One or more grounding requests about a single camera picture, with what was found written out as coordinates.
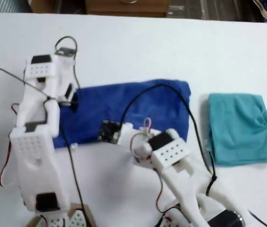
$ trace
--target drawer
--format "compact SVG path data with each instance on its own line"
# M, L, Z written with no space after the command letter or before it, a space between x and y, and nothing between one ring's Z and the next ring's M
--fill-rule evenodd
M86 0L90 12L167 12L169 0Z
M165 12L89 12L89 14L100 16L119 16L119 17L166 17Z

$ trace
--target white table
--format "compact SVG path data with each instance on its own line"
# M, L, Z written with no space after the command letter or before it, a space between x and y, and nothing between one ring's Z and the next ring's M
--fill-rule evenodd
M200 106L211 92L261 94L267 106L267 24L184 19L69 15L0 14L0 67L21 76L27 56L54 51L64 35L79 45L81 86L166 78L189 83L190 107L198 124ZM0 169L15 116L9 107L21 101L23 84L0 72ZM192 124L188 144L199 153ZM74 152L84 202L102 227L152 227L158 221L159 181L151 170L132 165L129 152L109 144L81 146ZM65 149L57 159L78 202ZM14 156L6 179L15 177ZM219 168L246 207L267 222L267 164ZM161 206L173 199L165 189ZM24 226L33 216L17 187L0 188L0 227ZM261 226L255 221L254 226Z

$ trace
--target brown wire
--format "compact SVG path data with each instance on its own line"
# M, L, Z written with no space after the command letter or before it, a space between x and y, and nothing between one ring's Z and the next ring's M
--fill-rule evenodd
M160 212L160 213L162 213L162 214L165 214L165 213L167 213L168 211L170 211L171 209L177 209L177 210L184 216L184 218L185 218L189 223L191 223L191 221L186 217L186 215L182 212L182 210L181 210L179 207L177 207L177 206L170 207L170 208L168 208L167 210L164 210L164 211L161 211L161 210L160 210L160 208L158 207L158 201L159 201L159 199L160 199L160 197L161 197L161 195L162 195L162 193L163 193L164 184L163 184L163 180L162 180L160 174L158 173L158 171L157 171L155 168L154 168L153 170L157 173L158 178L160 179L160 182L161 182L161 190L160 190L160 192L159 192L159 194L158 194L158 196L157 196L157 198L156 198L156 201L155 201L155 206L156 206L156 209L158 210L158 212Z

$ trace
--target blue fabric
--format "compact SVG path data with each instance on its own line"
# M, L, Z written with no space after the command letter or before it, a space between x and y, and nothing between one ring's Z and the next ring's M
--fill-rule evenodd
M217 165L267 163L267 110L261 96L210 94L209 114Z
M60 125L67 139L70 143L78 144L96 141L104 119L119 122L133 97L144 89L161 83L173 86L189 103L191 92L188 83L178 80L158 79L142 83L81 88L82 96L79 98L77 112L73 113L69 107L63 107L60 112ZM153 128L174 128L180 136L187 139L189 114L178 95L170 88L158 87L144 93L129 109L125 122L131 122L134 128L139 128L146 117L152 118ZM55 148L66 146L61 134L54 138L53 142Z

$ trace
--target turquoise cloth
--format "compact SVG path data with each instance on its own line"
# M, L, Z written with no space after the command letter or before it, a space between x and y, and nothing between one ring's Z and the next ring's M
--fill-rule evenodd
M217 165L267 163L267 110L261 96L210 94L209 114Z

